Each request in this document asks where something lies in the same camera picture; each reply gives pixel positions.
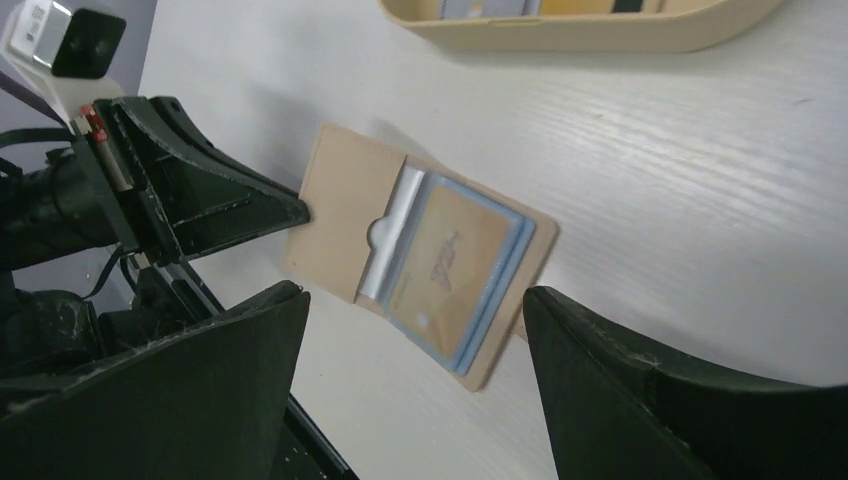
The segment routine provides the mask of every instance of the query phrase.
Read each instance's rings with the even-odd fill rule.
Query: white table
[[[374,0],[159,0],[141,91],[296,186],[319,123],[437,158],[554,216],[541,283],[703,358],[848,380],[843,0],[694,54],[458,54]],[[287,278],[285,234],[195,264],[227,306]],[[527,345],[463,391],[316,289],[293,392],[364,479],[555,478]]]

